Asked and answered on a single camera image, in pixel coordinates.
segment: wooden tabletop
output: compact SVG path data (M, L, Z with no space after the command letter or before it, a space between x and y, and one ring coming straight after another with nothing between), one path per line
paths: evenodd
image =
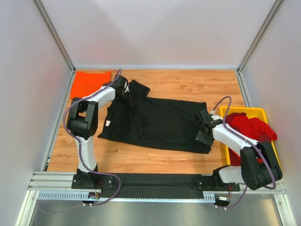
M85 70L100 72L107 70ZM135 79L150 88L149 97L206 102L210 112L224 96L232 97L232 106L244 106L243 98L232 70L124 70L129 81ZM99 172L111 173L186 173L208 174L222 165L226 158L223 145L214 141L209 154L159 150L97 138L102 132L107 103L98 113L98 130L94 137L94 152ZM75 141L61 125L48 171L75 172L79 162Z

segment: gray floor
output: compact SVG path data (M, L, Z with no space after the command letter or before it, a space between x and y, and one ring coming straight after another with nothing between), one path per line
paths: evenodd
M239 195L232 196L232 203ZM63 210L79 201L41 201L45 211ZM277 226L280 217L272 195L248 194L234 209L203 203L110 202L59 214L34 211L31 226Z

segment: orange cloth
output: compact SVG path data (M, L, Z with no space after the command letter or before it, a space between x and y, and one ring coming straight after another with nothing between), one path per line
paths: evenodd
M76 72L75 79L71 88L70 97L86 97L100 89L111 79L111 72L105 73L85 73Z

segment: yellow plastic container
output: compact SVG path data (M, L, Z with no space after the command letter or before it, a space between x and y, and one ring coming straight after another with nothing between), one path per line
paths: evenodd
M221 112L222 117L225 116L227 107L228 106L221 106L220 107L220 112ZM265 114L265 111L262 108L257 108L257 107L230 107L228 114L242 113L242 112L246 113L246 115L249 119L257 117L261 121L264 121L266 124L268 124L267 116ZM280 164L274 142L272 141L271 144L272 144L272 147L274 149L274 152L275 152L276 158L278 160L278 163ZM230 165L229 148L226 145L225 145L225 155L226 155L226 163L227 163L227 165Z

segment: red cloth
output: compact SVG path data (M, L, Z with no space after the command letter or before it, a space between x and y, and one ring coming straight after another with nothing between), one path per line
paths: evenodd
M277 134L269 127L268 124L258 118L249 119L246 113L232 113L227 115L226 123L233 129L243 135L261 141L277 140ZM240 166L240 157L233 150L229 149L230 162L232 166Z

